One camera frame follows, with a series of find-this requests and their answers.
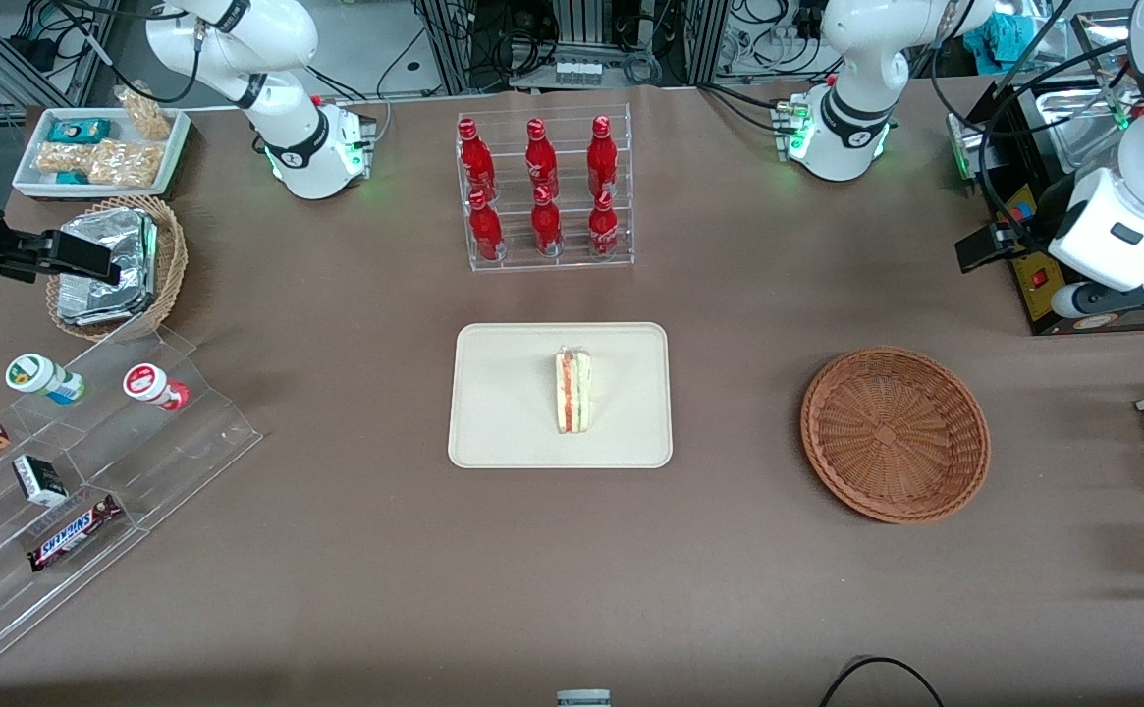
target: wicker basket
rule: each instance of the wicker basket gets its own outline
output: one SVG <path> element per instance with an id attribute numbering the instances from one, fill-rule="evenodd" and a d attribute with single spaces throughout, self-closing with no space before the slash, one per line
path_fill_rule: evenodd
<path id="1" fill-rule="evenodd" d="M 183 286 L 183 272 L 186 270 L 186 241 L 183 239 L 183 229 L 175 219 L 175 212 L 160 198 L 106 198 L 106 200 L 87 209 L 87 213 L 118 209 L 122 206 L 132 207 L 132 209 L 144 209 L 157 221 L 157 294 L 153 303 L 140 317 L 154 328 L 169 316 L 170 309 L 175 308 L 175 300 L 177 300 L 180 288 Z M 47 316 L 51 318 L 51 323 L 55 323 L 57 328 L 66 334 L 82 336 L 88 341 L 100 341 L 108 336 L 109 332 L 126 323 L 103 323 L 103 325 L 86 327 L 70 326 L 67 323 L 61 321 L 56 315 L 56 295 L 59 289 L 59 277 L 47 278 Z"/>
<path id="2" fill-rule="evenodd" d="M 986 480 L 990 431 L 972 394 L 912 350 L 853 350 L 815 376 L 801 411 L 811 466 L 852 509 L 935 523 Z"/>

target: brown tablecloth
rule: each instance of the brown tablecloth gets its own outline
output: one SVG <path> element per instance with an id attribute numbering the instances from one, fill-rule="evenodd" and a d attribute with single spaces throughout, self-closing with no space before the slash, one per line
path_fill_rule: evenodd
<path id="1" fill-rule="evenodd" d="M 637 267 L 469 272 L 458 112 L 621 100 Z M 243 114 L 194 114 L 168 325 L 269 437 L 6 653 L 0 704 L 817 704 L 864 653 L 950 704 L 1144 704 L 1144 334 L 1031 339 L 1007 268 L 959 273 L 986 214 L 943 116 L 913 86 L 885 156 L 828 184 L 697 90 L 399 104 L 374 177 L 310 202 Z M 14 197 L 9 221 L 80 210 Z M 490 321 L 660 323 L 672 462 L 454 468 L 454 337 Z M 988 482 L 935 526 L 845 509 L 797 442 L 815 372 L 876 343 L 988 418 Z M 0 281 L 0 374 L 82 345 Z M 911 680 L 869 668 L 839 704 L 924 704 Z"/>

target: clear acrylic display stand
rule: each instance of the clear acrylic display stand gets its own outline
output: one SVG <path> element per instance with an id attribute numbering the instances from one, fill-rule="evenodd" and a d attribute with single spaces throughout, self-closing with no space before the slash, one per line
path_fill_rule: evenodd
<path id="1" fill-rule="evenodd" d="M 615 255 L 609 260 L 589 254 L 589 214 L 593 197 L 589 193 L 589 141 L 593 137 L 593 118 L 611 118 L 611 137 L 618 149 L 614 207 L 620 219 L 620 243 Z M 538 270 L 567 267 L 631 265 L 637 260 L 637 232 L 634 229 L 634 120 L 628 103 L 614 106 L 533 108 L 526 111 L 482 111 L 460 113 L 472 118 L 487 144 L 496 173 L 496 201 L 494 209 L 501 220 L 506 256 L 499 261 L 484 260 L 476 252 L 471 237 L 471 191 L 460 159 L 462 140 L 458 141 L 459 188 L 462 198 L 462 223 L 468 232 L 468 259 L 475 272 L 496 270 Z M 524 152 L 527 149 L 527 121 L 541 118 L 558 156 L 558 214 L 563 223 L 563 253 L 546 259 L 537 249 L 532 232 L 532 182 L 527 176 Z"/>
<path id="2" fill-rule="evenodd" d="M 0 455 L 0 654 L 261 439 L 200 376 L 193 349 L 136 319 L 65 365 L 87 381 L 79 402 L 24 395 L 0 413 L 14 442 Z M 145 362 L 189 386 L 186 406 L 166 412 L 124 392 L 122 376 Z M 25 501 L 11 470 L 23 454 L 51 463 L 67 501 L 55 509 Z M 124 514 L 31 572 L 25 554 L 109 494 Z"/>

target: red bottle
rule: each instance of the red bottle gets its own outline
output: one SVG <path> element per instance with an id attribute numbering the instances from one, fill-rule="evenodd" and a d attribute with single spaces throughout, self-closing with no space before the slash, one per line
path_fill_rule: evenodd
<path id="1" fill-rule="evenodd" d="M 538 186 L 532 193 L 532 230 L 537 232 L 537 249 L 546 259 L 554 259 L 563 252 L 563 223 L 558 207 L 554 205 L 550 188 Z"/>
<path id="2" fill-rule="evenodd" d="M 501 239 L 501 220 L 488 205 L 483 189 L 472 189 L 468 197 L 471 202 L 471 236 L 476 239 L 476 252 L 484 260 L 502 260 L 506 256 L 506 241 Z"/>
<path id="3" fill-rule="evenodd" d="M 527 121 L 527 176 L 532 178 L 532 189 L 548 186 L 550 197 L 558 198 L 558 160 L 554 156 L 554 146 L 545 137 L 545 121 L 532 118 Z"/>
<path id="4" fill-rule="evenodd" d="M 615 192 L 617 153 L 615 141 L 611 140 L 611 118 L 594 118 L 589 142 L 589 193 L 595 198 L 603 191 Z"/>
<path id="5" fill-rule="evenodd" d="M 462 118 L 459 121 L 459 136 L 462 137 L 462 166 L 468 167 L 468 184 L 471 184 L 471 189 L 485 192 L 488 201 L 494 200 L 496 170 L 492 166 L 492 153 L 476 129 L 476 121 Z"/>
<path id="6" fill-rule="evenodd" d="M 611 201 L 611 192 L 603 191 L 595 198 L 593 213 L 589 214 L 589 254 L 598 259 L 614 254 L 615 245 L 620 241 L 620 220 L 617 219 Z"/>

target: blue object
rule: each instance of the blue object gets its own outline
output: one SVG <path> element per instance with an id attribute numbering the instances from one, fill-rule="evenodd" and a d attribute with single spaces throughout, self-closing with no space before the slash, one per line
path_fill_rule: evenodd
<path id="1" fill-rule="evenodd" d="M 984 25 L 963 37 L 963 43 L 979 74 L 1002 74 L 1022 57 L 1035 31 L 1031 17 L 992 13 Z"/>

